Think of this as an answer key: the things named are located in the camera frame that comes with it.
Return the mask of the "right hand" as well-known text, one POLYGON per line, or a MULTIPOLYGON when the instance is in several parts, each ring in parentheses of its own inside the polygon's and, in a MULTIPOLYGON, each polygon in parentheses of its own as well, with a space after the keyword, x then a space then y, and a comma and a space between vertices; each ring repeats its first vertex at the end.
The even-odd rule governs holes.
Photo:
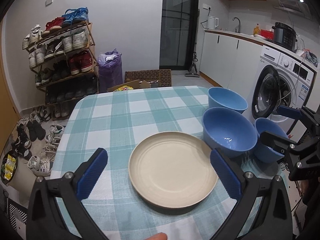
POLYGON ((302 202, 309 208, 319 209, 319 179, 301 181, 302 202))

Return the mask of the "left hand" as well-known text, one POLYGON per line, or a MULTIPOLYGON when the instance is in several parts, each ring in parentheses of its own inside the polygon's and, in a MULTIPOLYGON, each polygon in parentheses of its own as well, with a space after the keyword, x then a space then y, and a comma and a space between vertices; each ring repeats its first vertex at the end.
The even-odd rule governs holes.
POLYGON ((160 232, 151 237, 146 238, 145 240, 167 240, 167 239, 168 239, 167 234, 160 232))

